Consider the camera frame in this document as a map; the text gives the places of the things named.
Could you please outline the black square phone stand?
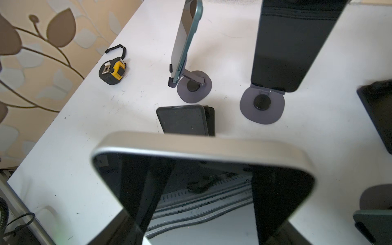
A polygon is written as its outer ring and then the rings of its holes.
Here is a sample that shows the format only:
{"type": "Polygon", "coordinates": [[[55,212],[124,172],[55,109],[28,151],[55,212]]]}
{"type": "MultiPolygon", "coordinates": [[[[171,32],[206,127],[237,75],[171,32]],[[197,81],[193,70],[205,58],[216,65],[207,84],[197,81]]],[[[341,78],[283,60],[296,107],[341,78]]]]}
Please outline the black square phone stand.
{"type": "Polygon", "coordinates": [[[164,133],[215,136],[215,110],[212,107],[159,107],[156,114],[164,133]]]}

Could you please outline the dark right phone stand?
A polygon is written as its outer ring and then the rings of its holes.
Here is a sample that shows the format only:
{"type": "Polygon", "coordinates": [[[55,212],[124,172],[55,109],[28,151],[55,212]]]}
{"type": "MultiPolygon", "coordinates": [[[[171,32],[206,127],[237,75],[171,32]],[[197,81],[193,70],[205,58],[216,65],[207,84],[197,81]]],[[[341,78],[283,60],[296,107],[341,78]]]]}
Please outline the dark right phone stand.
{"type": "Polygon", "coordinates": [[[374,124],[386,150],[392,152],[392,81],[362,86],[357,94],[374,124]]]}

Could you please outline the front right purple phone stand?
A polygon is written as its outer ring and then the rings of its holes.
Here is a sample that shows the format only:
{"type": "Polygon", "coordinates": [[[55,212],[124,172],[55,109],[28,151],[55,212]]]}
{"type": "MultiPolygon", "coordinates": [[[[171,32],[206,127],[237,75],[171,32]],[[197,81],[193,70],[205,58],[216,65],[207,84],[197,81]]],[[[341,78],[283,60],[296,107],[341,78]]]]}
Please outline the front right purple phone stand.
{"type": "Polygon", "coordinates": [[[369,187],[360,196],[361,210],[391,210],[392,185],[382,184],[369,187]]]}

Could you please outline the yellow black tape measure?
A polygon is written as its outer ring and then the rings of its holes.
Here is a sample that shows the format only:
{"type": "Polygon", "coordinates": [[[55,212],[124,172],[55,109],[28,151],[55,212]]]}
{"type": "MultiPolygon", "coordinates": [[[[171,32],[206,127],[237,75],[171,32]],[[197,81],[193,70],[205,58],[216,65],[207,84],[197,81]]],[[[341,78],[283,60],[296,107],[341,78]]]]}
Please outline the yellow black tape measure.
{"type": "Polygon", "coordinates": [[[127,49],[123,45],[119,44],[115,47],[108,48],[105,51],[105,54],[116,49],[122,49],[122,55],[104,62],[98,73],[99,78],[108,85],[118,84],[123,79],[127,68],[127,64],[124,61],[127,49]]]}

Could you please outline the black phone on middle stand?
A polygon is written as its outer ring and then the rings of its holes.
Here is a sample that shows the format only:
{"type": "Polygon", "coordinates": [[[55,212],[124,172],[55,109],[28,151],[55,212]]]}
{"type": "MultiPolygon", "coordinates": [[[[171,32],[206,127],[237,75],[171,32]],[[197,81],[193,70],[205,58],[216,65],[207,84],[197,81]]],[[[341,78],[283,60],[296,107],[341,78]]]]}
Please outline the black phone on middle stand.
{"type": "Polygon", "coordinates": [[[263,1],[251,83],[296,91],[347,1],[263,1]]]}

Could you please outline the purple round middle phone stand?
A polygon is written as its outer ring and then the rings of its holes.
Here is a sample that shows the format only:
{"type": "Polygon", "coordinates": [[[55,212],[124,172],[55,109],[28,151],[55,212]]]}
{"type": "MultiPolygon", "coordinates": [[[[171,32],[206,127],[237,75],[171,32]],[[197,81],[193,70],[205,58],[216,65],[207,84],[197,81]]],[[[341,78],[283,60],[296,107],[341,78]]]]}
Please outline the purple round middle phone stand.
{"type": "Polygon", "coordinates": [[[241,101],[241,113],[247,119],[262,125],[277,122],[284,111],[285,92],[251,84],[241,101]]]}

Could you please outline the silver-edged black phone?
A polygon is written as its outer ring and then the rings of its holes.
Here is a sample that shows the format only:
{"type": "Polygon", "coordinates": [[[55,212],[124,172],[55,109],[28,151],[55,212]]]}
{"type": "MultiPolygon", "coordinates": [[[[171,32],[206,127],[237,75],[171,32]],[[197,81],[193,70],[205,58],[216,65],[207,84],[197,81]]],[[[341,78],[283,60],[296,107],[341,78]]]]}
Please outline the silver-edged black phone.
{"type": "Polygon", "coordinates": [[[277,141],[121,131],[90,159],[121,206],[95,244],[140,245],[253,205],[240,219],[266,245],[316,186],[307,154],[277,141]]]}

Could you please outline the purple round left phone stand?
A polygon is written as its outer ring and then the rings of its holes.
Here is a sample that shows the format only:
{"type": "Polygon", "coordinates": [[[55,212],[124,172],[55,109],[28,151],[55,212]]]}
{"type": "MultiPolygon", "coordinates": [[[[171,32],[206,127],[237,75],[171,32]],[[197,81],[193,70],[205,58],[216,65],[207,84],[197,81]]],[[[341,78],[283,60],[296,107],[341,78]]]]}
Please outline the purple round left phone stand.
{"type": "Polygon", "coordinates": [[[192,104],[204,99],[212,90],[212,80],[203,71],[181,72],[180,80],[174,83],[174,79],[169,77],[168,86],[177,88],[177,93],[182,101],[192,104]]]}

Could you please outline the green-cased phone front right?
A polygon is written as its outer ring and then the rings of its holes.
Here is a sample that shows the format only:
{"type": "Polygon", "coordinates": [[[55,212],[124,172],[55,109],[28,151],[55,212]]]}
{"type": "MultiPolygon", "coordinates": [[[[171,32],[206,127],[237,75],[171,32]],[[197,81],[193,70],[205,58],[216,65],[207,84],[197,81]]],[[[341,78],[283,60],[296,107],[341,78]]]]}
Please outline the green-cased phone front right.
{"type": "Polygon", "coordinates": [[[392,244],[391,210],[358,210],[353,218],[356,229],[372,245],[392,244]]]}

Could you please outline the dark phone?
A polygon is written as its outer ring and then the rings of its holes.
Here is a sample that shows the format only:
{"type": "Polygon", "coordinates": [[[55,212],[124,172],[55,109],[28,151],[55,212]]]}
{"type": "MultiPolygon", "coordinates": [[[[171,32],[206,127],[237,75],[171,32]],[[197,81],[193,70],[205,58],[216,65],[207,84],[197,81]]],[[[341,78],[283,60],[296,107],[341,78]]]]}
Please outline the dark phone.
{"type": "Polygon", "coordinates": [[[202,0],[185,1],[170,59],[168,86],[175,88],[185,68],[187,53],[203,15],[202,0]]]}

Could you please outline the purple round phone stand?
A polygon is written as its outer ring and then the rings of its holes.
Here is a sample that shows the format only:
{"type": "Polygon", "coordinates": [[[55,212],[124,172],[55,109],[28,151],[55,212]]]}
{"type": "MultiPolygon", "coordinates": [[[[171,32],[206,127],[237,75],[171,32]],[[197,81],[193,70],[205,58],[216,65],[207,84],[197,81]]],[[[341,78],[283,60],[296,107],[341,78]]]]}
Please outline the purple round phone stand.
{"type": "Polygon", "coordinates": [[[247,119],[262,125],[277,122],[284,111],[285,92],[251,84],[241,101],[241,113],[247,119]]]}
{"type": "Polygon", "coordinates": [[[192,104],[204,99],[212,90],[212,80],[203,71],[181,72],[180,80],[174,83],[174,79],[169,77],[168,86],[177,88],[177,93],[182,101],[192,104]]]}

